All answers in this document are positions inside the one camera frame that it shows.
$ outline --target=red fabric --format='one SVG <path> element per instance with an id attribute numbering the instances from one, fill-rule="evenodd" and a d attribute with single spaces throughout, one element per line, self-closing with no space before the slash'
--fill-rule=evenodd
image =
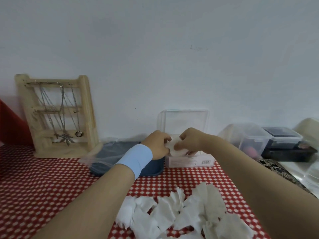
<path id="1" fill-rule="evenodd" d="M 28 124 L 1 100 L 0 141 L 11 145 L 33 145 Z"/>
<path id="2" fill-rule="evenodd" d="M 76 158 L 37 159 L 28 146 L 5 145 L 0 151 L 0 238 L 32 237 L 98 179 Z M 157 201 L 157 196 L 169 196 L 178 186 L 188 197 L 191 189 L 202 181 L 219 189 L 228 212 L 238 214 L 254 230 L 254 239 L 270 238 L 218 163 L 214 167 L 165 169 L 157 177 L 140 177 L 128 195 L 151 196 Z M 167 232 L 179 237 L 189 229 L 169 228 Z M 114 225 L 108 238 L 130 239 L 134 235 L 130 229 Z"/>

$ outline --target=light blue sleeve cuff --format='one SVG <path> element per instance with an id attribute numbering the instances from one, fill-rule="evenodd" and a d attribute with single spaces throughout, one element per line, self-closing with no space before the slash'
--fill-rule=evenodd
<path id="1" fill-rule="evenodd" d="M 130 148 L 116 164 L 123 164 L 129 167 L 133 171 L 135 179 L 137 179 L 142 169 L 152 158 L 152 151 L 147 146 L 138 144 Z"/>

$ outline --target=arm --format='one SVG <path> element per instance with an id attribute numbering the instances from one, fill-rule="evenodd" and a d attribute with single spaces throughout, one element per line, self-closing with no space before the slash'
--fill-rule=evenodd
<path id="1" fill-rule="evenodd" d="M 318 238 L 318 199 L 220 137 L 189 128 L 181 139 L 175 150 L 202 150 L 215 157 L 272 239 Z"/>
<path id="2" fill-rule="evenodd" d="M 109 234 L 125 196 L 152 159 L 169 153 L 170 136 L 160 131 L 150 134 L 141 145 L 131 148 L 98 181 L 58 213 L 33 239 L 98 239 Z"/>

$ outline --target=forearm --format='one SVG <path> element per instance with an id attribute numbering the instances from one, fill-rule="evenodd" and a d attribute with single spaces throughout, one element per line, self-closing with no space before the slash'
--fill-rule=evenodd
<path id="1" fill-rule="evenodd" d="M 203 151 L 216 158 L 273 239 L 317 238 L 319 201 L 315 197 L 217 136 L 207 135 L 202 144 Z"/>
<path id="2" fill-rule="evenodd" d="M 134 180 L 129 167 L 116 164 L 33 239 L 106 238 Z"/>

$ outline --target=tablecloth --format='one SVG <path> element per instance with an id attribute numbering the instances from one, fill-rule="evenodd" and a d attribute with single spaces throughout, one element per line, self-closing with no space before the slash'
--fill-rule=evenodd
<path id="1" fill-rule="evenodd" d="M 98 178 L 78 159 L 39 159 L 30 146 L 0 147 L 0 238 L 28 239 L 45 226 Z M 216 162 L 213 167 L 165 169 L 157 177 L 140 177 L 128 195 L 169 196 L 178 186 L 191 195 L 200 182 L 213 183 L 225 201 L 229 213 L 238 214 L 255 232 L 254 239 L 269 239 L 244 198 Z M 169 228 L 169 236 L 189 232 Z M 105 235 L 111 239 L 134 238 L 130 229 L 114 225 Z"/>

